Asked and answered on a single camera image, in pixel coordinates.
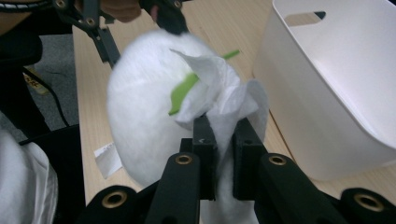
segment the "brass insert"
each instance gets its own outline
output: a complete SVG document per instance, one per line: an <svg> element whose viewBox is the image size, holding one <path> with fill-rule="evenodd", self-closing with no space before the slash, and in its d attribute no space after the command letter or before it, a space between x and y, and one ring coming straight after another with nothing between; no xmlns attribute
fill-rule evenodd
<svg viewBox="0 0 396 224"><path fill-rule="evenodd" d="M102 206L105 208L116 208L125 203L128 195L123 190L116 190L106 195L102 200Z"/></svg>
<svg viewBox="0 0 396 224"><path fill-rule="evenodd" d="M181 3L179 1L175 1L175 7L181 7Z"/></svg>
<svg viewBox="0 0 396 224"><path fill-rule="evenodd" d="M272 156L269 158L269 160L271 163L273 163L275 165L285 165L286 164L286 160L280 156Z"/></svg>
<svg viewBox="0 0 396 224"><path fill-rule="evenodd" d="M192 157L188 155L181 155L176 157L176 163L180 165L187 165L192 162Z"/></svg>
<svg viewBox="0 0 396 224"><path fill-rule="evenodd" d="M66 4L64 3L64 0L56 0L56 6L64 8L66 7Z"/></svg>
<svg viewBox="0 0 396 224"><path fill-rule="evenodd" d="M89 24L90 26L94 26L95 25L95 20L93 18L88 18L86 20L87 24Z"/></svg>
<svg viewBox="0 0 396 224"><path fill-rule="evenodd" d="M368 194L357 193L353 198L360 206L374 212L382 212L385 208L377 198Z"/></svg>

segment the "wooden table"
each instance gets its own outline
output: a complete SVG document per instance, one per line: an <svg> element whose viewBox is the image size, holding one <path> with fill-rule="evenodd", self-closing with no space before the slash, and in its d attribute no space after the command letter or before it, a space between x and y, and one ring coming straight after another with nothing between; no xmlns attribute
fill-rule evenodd
<svg viewBox="0 0 396 224"><path fill-rule="evenodd" d="M183 5L190 31L201 37L218 54L234 49L241 53L229 63L243 80L253 78L252 65L262 41L267 17L272 8L270 0L195 0ZM156 28L147 15L131 23L110 25L120 52L142 33ZM81 132L82 158L87 203L106 187L135 183L123 169L103 179L96 166L93 152L110 142L111 133L106 114L106 85L110 66L101 62L93 42L80 30L74 30L78 111ZM272 117L267 124L264 144L271 152L290 156L279 129ZM343 189L362 187L376 191L396 203L396 165L331 182L313 181L316 186L338 198Z"/></svg>

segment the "white cloth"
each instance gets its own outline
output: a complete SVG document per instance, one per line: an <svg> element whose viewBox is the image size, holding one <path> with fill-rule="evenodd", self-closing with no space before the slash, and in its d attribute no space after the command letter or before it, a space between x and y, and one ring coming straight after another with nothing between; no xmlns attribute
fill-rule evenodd
<svg viewBox="0 0 396 224"><path fill-rule="evenodd" d="M0 130L0 223L52 223L58 180L46 154Z"/></svg>
<svg viewBox="0 0 396 224"><path fill-rule="evenodd" d="M171 91L194 72L199 81L180 111L169 116ZM242 84L236 72L192 34L163 30L138 37L121 55L107 88L107 113L122 166L142 187L161 178L181 138L191 138L194 119L206 113L219 148L215 202L202 202L205 224L257 223L253 203L233 198L233 153L238 120L248 117L264 138L268 104L257 80Z"/></svg>

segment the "white plastic bin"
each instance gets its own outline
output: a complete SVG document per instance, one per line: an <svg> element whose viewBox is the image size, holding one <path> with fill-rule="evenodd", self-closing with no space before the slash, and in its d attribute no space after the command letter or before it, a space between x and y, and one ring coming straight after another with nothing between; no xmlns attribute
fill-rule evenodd
<svg viewBox="0 0 396 224"><path fill-rule="evenodd" d="M315 24L290 15L324 11ZM275 0L253 73L303 171L330 180L396 161L396 7Z"/></svg>

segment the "floor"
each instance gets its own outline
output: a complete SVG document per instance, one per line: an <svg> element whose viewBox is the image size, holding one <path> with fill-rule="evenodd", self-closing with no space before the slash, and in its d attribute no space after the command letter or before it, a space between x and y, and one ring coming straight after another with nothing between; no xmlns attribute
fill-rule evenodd
<svg viewBox="0 0 396 224"><path fill-rule="evenodd" d="M43 42L43 57L35 64L35 70L55 91L67 122L70 125L77 124L78 100L73 36L44 35L40 38ZM57 130L65 127L52 95L49 92L39 94L30 86L29 89L49 128ZM9 130L18 142L26 139L1 112L0 127Z"/></svg>

